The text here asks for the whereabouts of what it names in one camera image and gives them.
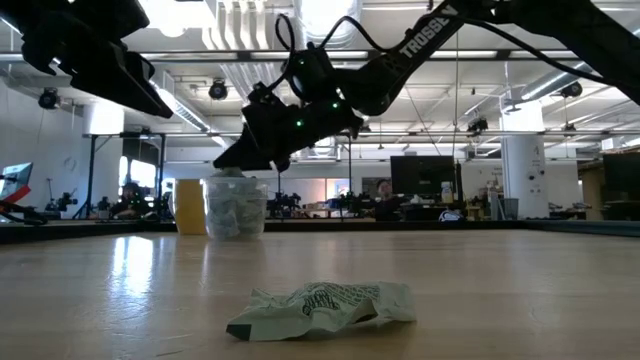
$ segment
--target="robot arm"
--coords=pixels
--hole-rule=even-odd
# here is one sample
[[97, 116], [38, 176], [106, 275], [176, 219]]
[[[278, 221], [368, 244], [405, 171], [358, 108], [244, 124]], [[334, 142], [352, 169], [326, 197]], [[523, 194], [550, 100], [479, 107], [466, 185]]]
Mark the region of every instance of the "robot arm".
[[152, 115], [173, 114], [149, 83], [153, 66], [121, 41], [149, 25], [137, 0], [2, 0], [0, 17], [23, 34], [23, 58], [36, 69], [55, 76], [55, 61], [77, 89]]
[[592, 78], [617, 86], [640, 104], [640, 40], [590, 0], [445, 0], [407, 30], [402, 42], [358, 70], [334, 69], [322, 46], [293, 52], [284, 77], [303, 105], [285, 106], [273, 86], [257, 84], [243, 109], [247, 123], [241, 138], [214, 166], [273, 161], [284, 171], [290, 154], [322, 138], [345, 129], [356, 138], [363, 121], [353, 109], [371, 116], [387, 111], [411, 74], [465, 22], [515, 23], [554, 37], [604, 76]]

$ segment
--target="person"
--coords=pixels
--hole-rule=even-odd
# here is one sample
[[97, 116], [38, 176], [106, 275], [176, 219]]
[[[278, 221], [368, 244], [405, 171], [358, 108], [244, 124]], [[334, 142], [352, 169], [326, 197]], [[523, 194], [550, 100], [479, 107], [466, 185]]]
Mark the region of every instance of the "person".
[[144, 201], [140, 186], [127, 183], [122, 187], [120, 202], [111, 207], [111, 217], [118, 219], [135, 219], [146, 215], [151, 209]]
[[393, 195], [393, 187], [389, 180], [378, 181], [377, 187], [381, 200], [375, 207], [376, 221], [400, 220], [398, 210], [400, 210], [400, 205], [405, 202], [405, 199]]

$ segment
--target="white column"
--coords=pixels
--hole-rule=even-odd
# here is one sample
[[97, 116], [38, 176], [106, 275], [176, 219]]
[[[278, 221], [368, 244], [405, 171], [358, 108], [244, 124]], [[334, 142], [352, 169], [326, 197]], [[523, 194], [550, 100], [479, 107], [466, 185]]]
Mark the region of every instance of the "white column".
[[[505, 131], [544, 130], [542, 107], [533, 101], [517, 106], [520, 111], [502, 110], [501, 127]], [[520, 218], [549, 216], [544, 137], [511, 136], [502, 139], [502, 164], [506, 198], [518, 199]]]
[[[119, 134], [124, 130], [124, 109], [114, 103], [97, 102], [85, 105], [84, 118], [85, 134]], [[103, 136], [96, 141], [96, 149], [100, 149], [96, 152], [93, 167], [93, 204], [99, 202], [103, 196], [107, 196], [111, 202], [118, 199], [122, 139], [113, 137], [105, 143], [107, 139], [108, 137]]]

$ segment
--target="table surface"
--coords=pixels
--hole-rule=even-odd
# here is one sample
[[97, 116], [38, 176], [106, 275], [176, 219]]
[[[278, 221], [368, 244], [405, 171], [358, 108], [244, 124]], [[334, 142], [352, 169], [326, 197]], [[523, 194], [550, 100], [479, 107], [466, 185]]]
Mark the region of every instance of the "table surface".
[[[418, 322], [227, 335], [251, 288], [397, 281]], [[534, 231], [143, 233], [0, 247], [0, 359], [640, 358], [640, 242]]]

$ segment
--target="clear plastic container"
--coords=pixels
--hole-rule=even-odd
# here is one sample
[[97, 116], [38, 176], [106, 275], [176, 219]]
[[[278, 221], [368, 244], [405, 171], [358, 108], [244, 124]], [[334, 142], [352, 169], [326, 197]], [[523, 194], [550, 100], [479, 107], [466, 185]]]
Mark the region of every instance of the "clear plastic container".
[[269, 185], [241, 177], [202, 180], [207, 234], [212, 239], [255, 238], [264, 232]]

